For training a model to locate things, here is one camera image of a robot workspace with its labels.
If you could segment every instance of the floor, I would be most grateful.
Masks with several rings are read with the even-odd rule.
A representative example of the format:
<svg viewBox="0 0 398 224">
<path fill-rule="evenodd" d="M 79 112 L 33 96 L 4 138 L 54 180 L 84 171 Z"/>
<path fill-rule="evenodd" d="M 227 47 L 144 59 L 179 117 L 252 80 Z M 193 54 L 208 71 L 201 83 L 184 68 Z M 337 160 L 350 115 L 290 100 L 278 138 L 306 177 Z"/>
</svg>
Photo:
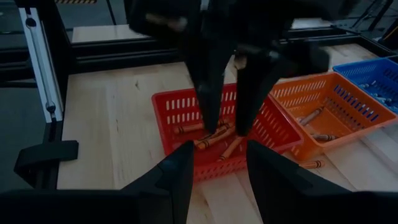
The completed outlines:
<svg viewBox="0 0 398 224">
<path fill-rule="evenodd" d="M 370 0 L 363 2 L 340 24 L 353 24 L 371 4 Z M 125 24 L 123 0 L 112 0 L 111 5 L 117 24 Z M 58 5 L 61 17 L 72 37 L 72 29 L 78 26 L 112 25 L 105 0 L 98 0 L 94 5 Z M 383 29 L 398 17 L 398 1 L 394 1 L 386 16 L 369 33 L 377 37 Z M 366 29 L 372 19 L 360 24 L 359 29 Z M 26 45 L 19 20 L 18 9 L 12 0 L 0 0 L 0 49 L 23 47 Z M 40 144 L 44 133 L 44 116 L 40 107 L 39 94 L 36 89 L 0 88 L 0 192 L 29 188 L 29 186 L 13 172 L 18 152 L 34 144 Z"/>
</svg>

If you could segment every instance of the wooden table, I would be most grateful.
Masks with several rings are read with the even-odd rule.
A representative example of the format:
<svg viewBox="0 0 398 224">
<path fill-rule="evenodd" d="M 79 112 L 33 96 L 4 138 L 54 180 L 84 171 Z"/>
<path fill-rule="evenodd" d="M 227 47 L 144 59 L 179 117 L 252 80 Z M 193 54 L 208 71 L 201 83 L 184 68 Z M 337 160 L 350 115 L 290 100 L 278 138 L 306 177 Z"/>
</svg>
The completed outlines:
<svg viewBox="0 0 398 224">
<path fill-rule="evenodd" d="M 375 57 L 355 44 L 326 49 L 331 66 Z M 227 67 L 226 83 L 234 73 Z M 121 189 L 155 166 L 165 155 L 150 98 L 184 88 L 192 84 L 183 63 L 70 76 L 63 140 L 80 148 L 77 160 L 60 164 L 58 188 Z M 326 152 L 326 166 L 312 171 L 350 190 L 398 191 L 396 174 L 371 149 L 398 158 L 398 126 Z M 262 223 L 247 171 L 195 184 L 187 223 Z"/>
</svg>

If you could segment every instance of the plastic basket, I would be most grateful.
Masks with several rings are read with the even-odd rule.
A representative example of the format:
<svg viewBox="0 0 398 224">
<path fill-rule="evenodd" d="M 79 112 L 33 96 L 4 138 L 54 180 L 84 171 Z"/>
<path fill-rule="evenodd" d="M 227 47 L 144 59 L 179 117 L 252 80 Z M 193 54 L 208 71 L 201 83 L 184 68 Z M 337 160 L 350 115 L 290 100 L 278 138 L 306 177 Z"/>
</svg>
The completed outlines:
<svg viewBox="0 0 398 224">
<path fill-rule="evenodd" d="M 335 72 L 276 84 L 271 94 L 303 134 L 303 144 L 292 150 L 297 160 L 310 159 L 396 119 L 393 112 Z M 297 121 L 322 106 L 323 111 L 306 127 Z M 331 134 L 339 138 L 318 142 L 311 134 Z"/>
<path fill-rule="evenodd" d="M 234 121 L 235 101 L 236 85 L 225 85 L 221 99 L 220 118 L 229 118 Z M 201 122 L 200 109 L 197 105 L 194 89 L 157 93 L 153 95 L 152 102 L 166 155 L 169 155 L 185 141 L 199 139 L 206 134 L 204 130 L 185 134 L 174 134 L 173 132 L 173 128 L 176 125 Z M 195 182 L 246 168 L 247 140 L 244 140 L 234 150 L 229 159 L 223 162 L 216 162 L 233 139 L 234 136 L 230 136 L 205 151 L 195 151 L 193 176 Z M 283 153 L 302 143 L 299 131 L 283 115 L 276 102 L 269 97 L 264 100 L 264 104 L 254 121 L 254 126 L 247 139 L 255 139 L 279 153 Z"/>
<path fill-rule="evenodd" d="M 380 58 L 339 65 L 333 69 L 398 114 L 398 64 L 389 59 Z M 369 84 L 369 87 L 363 88 L 360 86 L 362 84 Z M 392 102 L 384 103 L 377 99 L 375 94 L 378 97 L 390 98 Z"/>
</svg>

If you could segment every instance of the orange basket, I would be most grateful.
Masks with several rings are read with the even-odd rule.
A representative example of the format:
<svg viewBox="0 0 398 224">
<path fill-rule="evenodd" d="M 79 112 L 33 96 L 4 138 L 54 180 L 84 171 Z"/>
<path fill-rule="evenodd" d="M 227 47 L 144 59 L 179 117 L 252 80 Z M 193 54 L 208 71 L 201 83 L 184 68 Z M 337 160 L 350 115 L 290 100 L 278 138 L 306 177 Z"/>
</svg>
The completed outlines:
<svg viewBox="0 0 398 224">
<path fill-rule="evenodd" d="M 297 160 L 310 159 L 392 123 L 397 116 L 338 73 L 331 72 L 274 85 L 271 95 L 300 128 L 304 143 L 292 149 Z M 323 111 L 303 127 L 298 119 Z M 321 142 L 311 134 L 338 139 Z"/>
<path fill-rule="evenodd" d="M 236 85 L 225 85 L 221 97 L 220 118 L 234 121 L 235 101 Z M 173 132 L 173 128 L 176 126 L 201 123 L 200 109 L 194 89 L 157 93 L 152 96 L 152 103 L 166 156 L 185 141 L 199 139 L 207 134 L 205 130 L 184 134 Z M 245 139 L 254 139 L 281 154 L 302 143 L 299 131 L 270 97 L 264 100 L 252 131 Z M 247 140 L 243 140 L 228 159 L 216 162 L 233 140 L 234 135 L 231 135 L 204 151 L 195 151 L 194 182 L 212 179 L 246 168 Z"/>
</svg>

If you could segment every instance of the blue basket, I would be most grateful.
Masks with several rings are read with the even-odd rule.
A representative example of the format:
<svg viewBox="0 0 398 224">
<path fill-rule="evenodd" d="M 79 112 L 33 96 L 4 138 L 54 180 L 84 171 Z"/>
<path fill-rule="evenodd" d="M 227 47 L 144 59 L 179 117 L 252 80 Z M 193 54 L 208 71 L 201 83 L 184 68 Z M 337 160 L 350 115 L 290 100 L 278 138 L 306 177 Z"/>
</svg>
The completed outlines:
<svg viewBox="0 0 398 224">
<path fill-rule="evenodd" d="M 339 65 L 333 69 L 398 114 L 398 64 L 380 58 Z"/>
</svg>

